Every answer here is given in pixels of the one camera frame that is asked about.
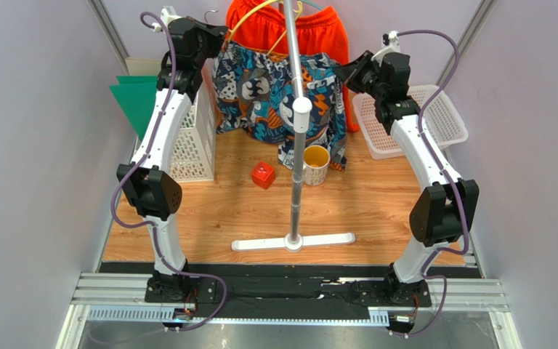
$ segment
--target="white mug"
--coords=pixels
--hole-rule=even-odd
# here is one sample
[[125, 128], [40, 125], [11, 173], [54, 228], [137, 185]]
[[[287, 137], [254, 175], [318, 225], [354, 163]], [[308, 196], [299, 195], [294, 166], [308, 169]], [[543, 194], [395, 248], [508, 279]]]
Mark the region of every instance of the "white mug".
[[331, 154], [320, 145], [310, 145], [305, 148], [303, 177], [307, 185], [320, 185], [326, 179]]

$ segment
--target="red box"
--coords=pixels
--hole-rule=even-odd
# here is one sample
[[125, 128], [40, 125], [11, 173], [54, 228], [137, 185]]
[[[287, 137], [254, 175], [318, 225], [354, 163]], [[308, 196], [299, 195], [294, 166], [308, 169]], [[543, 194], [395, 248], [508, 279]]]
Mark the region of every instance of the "red box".
[[251, 171], [251, 179], [254, 183], [264, 189], [268, 189], [272, 182], [275, 181], [275, 168], [269, 164], [260, 161]]

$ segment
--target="green folder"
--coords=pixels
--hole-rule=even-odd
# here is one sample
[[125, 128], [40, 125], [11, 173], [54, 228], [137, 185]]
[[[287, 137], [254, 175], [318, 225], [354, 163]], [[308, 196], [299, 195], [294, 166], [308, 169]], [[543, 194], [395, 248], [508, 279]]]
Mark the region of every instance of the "green folder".
[[109, 86], [135, 133], [143, 139], [156, 96], [156, 76], [118, 76], [119, 85]]

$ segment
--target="red shorts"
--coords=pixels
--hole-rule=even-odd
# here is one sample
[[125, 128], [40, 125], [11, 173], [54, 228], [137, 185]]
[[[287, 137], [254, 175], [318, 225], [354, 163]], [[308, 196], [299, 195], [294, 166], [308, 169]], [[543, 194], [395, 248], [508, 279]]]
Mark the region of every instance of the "red shorts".
[[[234, 0], [227, 11], [227, 27], [234, 28], [255, 6], [264, 0]], [[233, 40], [240, 45], [269, 50], [286, 30], [286, 19], [276, 8], [266, 6], [250, 16], [236, 31]], [[337, 12], [326, 7], [310, 16], [296, 20], [296, 35], [301, 55], [325, 52], [329, 57], [344, 65], [348, 63], [348, 36]], [[288, 39], [283, 38], [273, 52], [288, 54]], [[358, 131], [358, 123], [352, 120], [352, 108], [347, 87], [344, 87], [344, 107], [349, 131]]]

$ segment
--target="gray wall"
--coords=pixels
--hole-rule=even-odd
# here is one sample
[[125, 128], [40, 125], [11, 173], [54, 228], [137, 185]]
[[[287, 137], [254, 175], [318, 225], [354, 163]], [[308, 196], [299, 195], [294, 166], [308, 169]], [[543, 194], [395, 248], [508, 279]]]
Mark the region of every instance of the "gray wall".
[[524, 348], [558, 348], [558, 1], [498, 1], [447, 90], [481, 187], [476, 239]]
[[[232, 0], [196, 0], [165, 2], [164, 0], [103, 0], [124, 42], [129, 55], [134, 58], [160, 60], [166, 51], [165, 38], [160, 35], [148, 37], [147, 28], [140, 25], [142, 11], [159, 13], [165, 4], [174, 6], [181, 16], [192, 16], [203, 21], [204, 12], [209, 13], [212, 24], [225, 24], [227, 8]], [[435, 29], [448, 33], [455, 40], [468, 26], [480, 0], [314, 0], [322, 7], [333, 6], [344, 24], [350, 42], [350, 57], [356, 59], [365, 50], [381, 49], [382, 34], [389, 31]], [[304, 5], [304, 13], [316, 10]], [[451, 48], [444, 39], [427, 36], [411, 36], [402, 39], [402, 51], [412, 56], [411, 82], [434, 84], [451, 55]]]
[[85, 0], [0, 1], [0, 348], [53, 348], [133, 131]]

